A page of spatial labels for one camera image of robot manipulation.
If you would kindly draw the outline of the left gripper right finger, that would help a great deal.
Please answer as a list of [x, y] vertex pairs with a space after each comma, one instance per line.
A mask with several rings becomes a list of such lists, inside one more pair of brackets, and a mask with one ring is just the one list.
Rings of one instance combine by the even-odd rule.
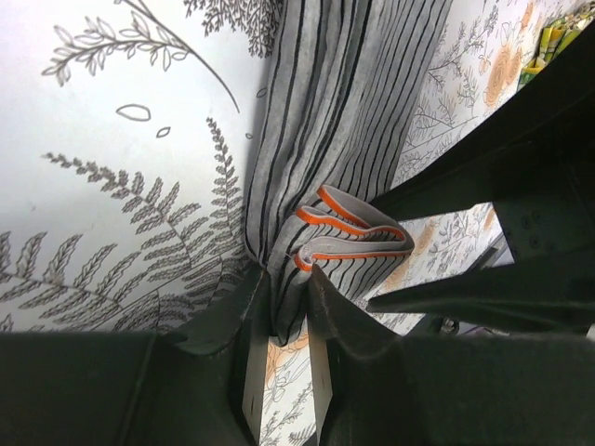
[[401, 336], [315, 269], [308, 334], [321, 445], [590, 445], [594, 344]]

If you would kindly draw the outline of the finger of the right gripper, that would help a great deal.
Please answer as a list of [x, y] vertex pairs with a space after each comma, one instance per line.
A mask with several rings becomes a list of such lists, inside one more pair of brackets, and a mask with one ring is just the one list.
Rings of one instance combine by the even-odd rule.
[[594, 34], [581, 33], [533, 81], [419, 174], [376, 197], [420, 218], [504, 198], [594, 139]]
[[376, 296], [374, 313], [428, 313], [504, 332], [562, 332], [594, 323], [594, 261], [533, 259]]

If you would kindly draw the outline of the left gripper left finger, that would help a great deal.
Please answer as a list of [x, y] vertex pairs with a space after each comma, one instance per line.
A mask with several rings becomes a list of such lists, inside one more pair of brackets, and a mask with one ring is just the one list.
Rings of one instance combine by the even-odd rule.
[[257, 444], [269, 291], [252, 268], [168, 334], [3, 334], [2, 443]]

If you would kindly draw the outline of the grey striped boxer underwear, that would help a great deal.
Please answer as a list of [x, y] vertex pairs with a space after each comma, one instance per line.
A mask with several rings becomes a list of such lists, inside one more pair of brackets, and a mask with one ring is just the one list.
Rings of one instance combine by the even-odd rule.
[[364, 298], [414, 242], [373, 200], [390, 189], [447, 1], [289, 1], [245, 199], [245, 245], [271, 278], [270, 334], [292, 342], [321, 269]]

